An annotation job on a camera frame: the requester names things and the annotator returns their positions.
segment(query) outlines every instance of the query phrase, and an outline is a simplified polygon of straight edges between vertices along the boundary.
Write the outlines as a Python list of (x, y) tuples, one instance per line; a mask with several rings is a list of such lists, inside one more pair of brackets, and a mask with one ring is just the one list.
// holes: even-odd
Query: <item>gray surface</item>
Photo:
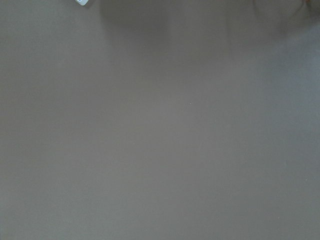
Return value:
[(320, 26), (256, 2), (2, 1), (1, 240), (320, 239)]

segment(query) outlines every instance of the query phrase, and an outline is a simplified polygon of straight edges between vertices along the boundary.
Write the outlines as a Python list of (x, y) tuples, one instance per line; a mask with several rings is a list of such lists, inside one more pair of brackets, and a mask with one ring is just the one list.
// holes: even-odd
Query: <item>gray tabletop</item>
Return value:
[(2, 1), (0, 239), (319, 240), (300, 3)]

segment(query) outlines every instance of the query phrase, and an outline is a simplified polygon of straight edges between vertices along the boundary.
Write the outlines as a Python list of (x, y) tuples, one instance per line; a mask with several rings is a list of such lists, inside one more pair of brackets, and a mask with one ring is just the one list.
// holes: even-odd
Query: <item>gray floor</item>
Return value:
[(3, 1), (0, 239), (319, 240), (300, 3)]

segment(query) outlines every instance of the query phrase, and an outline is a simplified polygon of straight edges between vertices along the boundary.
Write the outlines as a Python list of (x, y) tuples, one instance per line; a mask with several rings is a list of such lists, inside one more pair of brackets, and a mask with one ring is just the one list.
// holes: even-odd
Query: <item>white object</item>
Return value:
[(78, 4), (84, 6), (89, 0), (75, 0)]

